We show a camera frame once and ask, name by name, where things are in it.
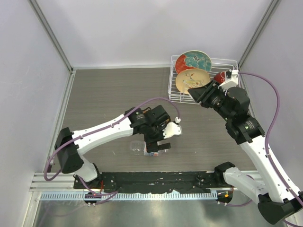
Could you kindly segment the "red and teal plate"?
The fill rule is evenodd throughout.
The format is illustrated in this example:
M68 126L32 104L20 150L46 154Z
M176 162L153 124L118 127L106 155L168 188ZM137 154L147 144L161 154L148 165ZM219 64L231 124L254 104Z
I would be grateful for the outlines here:
M202 51L191 50L178 56L175 63L177 73L189 69L202 69L209 72L212 68L212 60L208 54Z

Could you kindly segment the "cream floral plate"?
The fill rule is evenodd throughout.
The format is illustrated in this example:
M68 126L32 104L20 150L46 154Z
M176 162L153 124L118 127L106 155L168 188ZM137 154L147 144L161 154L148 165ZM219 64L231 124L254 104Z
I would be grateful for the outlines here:
M211 81L209 73L202 69L188 69L180 72L175 80L179 92L188 95L187 90L202 87Z

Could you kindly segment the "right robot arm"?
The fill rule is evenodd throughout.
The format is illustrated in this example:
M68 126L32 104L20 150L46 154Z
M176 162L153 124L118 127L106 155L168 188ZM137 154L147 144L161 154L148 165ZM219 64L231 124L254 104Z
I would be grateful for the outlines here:
M265 145L264 130L249 114L247 92L240 87L223 91L212 81L203 87L190 88L188 93L195 102L214 109L226 121L228 134L249 156L263 179L263 183L259 183L226 162L215 167L215 184L220 187L229 184L240 190L256 203L262 217L272 225L300 211L303 193Z

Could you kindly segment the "red bowl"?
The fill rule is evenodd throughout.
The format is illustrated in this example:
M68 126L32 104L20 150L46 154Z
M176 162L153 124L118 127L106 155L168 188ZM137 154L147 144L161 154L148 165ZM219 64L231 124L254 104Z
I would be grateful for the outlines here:
M226 78L226 71L222 71L217 73L214 76L213 80L215 80L219 84L222 84L225 81L225 78Z

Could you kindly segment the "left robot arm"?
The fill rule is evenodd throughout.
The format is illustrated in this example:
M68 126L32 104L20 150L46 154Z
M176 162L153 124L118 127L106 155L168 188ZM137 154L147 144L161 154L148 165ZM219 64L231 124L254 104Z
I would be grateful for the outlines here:
M71 131L66 127L60 130L54 149L59 161L59 172L74 173L91 189L100 185L101 177L95 164L84 155L107 142L143 135L146 151L158 152L159 142L173 136L173 127L177 123L165 111L163 106L155 108L131 108L113 120L84 130Z

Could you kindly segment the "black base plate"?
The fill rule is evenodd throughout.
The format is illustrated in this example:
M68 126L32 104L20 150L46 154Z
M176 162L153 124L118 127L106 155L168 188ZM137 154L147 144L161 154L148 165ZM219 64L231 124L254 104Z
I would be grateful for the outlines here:
M87 183L90 189L106 193L164 194L174 190L181 193L205 193L211 188L231 188L221 174L215 172L102 172Z

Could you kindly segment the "aluminium frame rail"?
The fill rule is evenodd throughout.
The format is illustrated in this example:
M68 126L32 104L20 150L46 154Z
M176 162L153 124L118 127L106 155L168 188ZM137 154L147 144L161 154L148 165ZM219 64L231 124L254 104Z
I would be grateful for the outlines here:
M74 191L73 174L59 174L53 180L46 181L43 173L35 173L30 192Z

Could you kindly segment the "clear plastic water bottle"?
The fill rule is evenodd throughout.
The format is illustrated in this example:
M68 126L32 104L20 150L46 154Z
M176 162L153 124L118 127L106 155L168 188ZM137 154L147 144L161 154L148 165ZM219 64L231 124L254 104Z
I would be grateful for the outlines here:
M160 150L157 152L148 153L146 144L144 141L134 140L134 141L130 142L130 151L131 151L131 154L137 155L137 156L144 155L147 157L158 157L159 155L166 153L168 150L164 149L164 150Z

